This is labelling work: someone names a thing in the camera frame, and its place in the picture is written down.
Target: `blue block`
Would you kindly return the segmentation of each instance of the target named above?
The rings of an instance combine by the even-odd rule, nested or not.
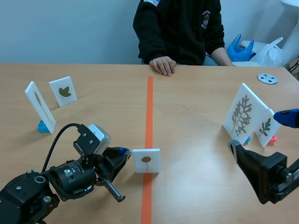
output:
[[[39,122],[37,129],[40,133],[49,132],[47,126],[45,125],[45,123],[42,120]]]
[[[244,142],[244,144],[248,144],[248,142],[250,141],[251,137],[249,136],[246,141]]]

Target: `plant sample card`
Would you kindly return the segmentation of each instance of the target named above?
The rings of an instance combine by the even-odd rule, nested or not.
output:
[[[25,94],[30,100],[38,115],[41,117],[44,124],[47,126],[47,129],[50,131],[50,133],[53,133],[56,121],[53,115],[51,114],[49,108],[47,107],[44,99],[42,98],[36,84],[33,81],[25,90]]]
[[[268,109],[267,105],[242,83],[223,126],[232,139],[243,145]]]
[[[160,172],[160,149],[134,149],[136,173]]]
[[[273,115],[274,111],[272,109],[269,109],[254,131],[263,148],[266,147],[266,145],[269,143],[271,138],[275,135],[275,133],[281,126],[280,123],[274,120]]]
[[[60,107],[68,105],[77,100],[71,77],[68,76],[65,78],[61,78],[49,82],[49,84]]]

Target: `white wall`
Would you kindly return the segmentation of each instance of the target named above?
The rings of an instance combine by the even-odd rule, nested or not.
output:
[[[0,0],[0,62],[140,63],[139,0]],[[295,25],[280,0],[221,0],[225,42],[271,42]]]
[[[140,63],[139,0],[0,0],[0,62]]]
[[[293,30],[297,17],[287,13],[280,0],[221,0],[224,41],[228,46],[238,34],[242,40],[270,43],[284,40]]]

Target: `jeans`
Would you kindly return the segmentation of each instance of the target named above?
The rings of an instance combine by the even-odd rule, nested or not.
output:
[[[204,63],[202,64],[202,66],[219,66],[219,64],[213,58],[211,58],[209,55],[206,55],[206,59],[205,59]]]

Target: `red block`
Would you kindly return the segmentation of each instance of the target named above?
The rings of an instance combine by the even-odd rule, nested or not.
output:
[[[269,141],[269,144],[274,144],[276,142],[276,136],[274,135],[271,140]]]

